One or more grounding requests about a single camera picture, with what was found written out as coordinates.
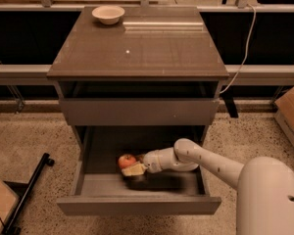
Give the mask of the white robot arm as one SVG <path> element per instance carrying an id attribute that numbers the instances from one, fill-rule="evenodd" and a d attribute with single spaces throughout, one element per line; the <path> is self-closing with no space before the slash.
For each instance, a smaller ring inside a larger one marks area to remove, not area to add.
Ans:
<path id="1" fill-rule="evenodd" d="M 294 172 L 277 159 L 241 164 L 182 138 L 171 148 L 124 154 L 118 165 L 125 177 L 202 166 L 237 193 L 236 235 L 294 235 Z"/>

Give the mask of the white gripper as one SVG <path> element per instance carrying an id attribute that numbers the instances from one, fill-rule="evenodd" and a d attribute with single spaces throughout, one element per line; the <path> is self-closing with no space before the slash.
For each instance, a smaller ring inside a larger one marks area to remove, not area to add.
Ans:
<path id="1" fill-rule="evenodd" d="M 146 170 L 150 173 L 158 173 L 167 169 L 176 169 L 179 166 L 173 148 L 154 150 L 135 157 L 139 162 L 122 169 L 125 177 L 143 175 Z"/>

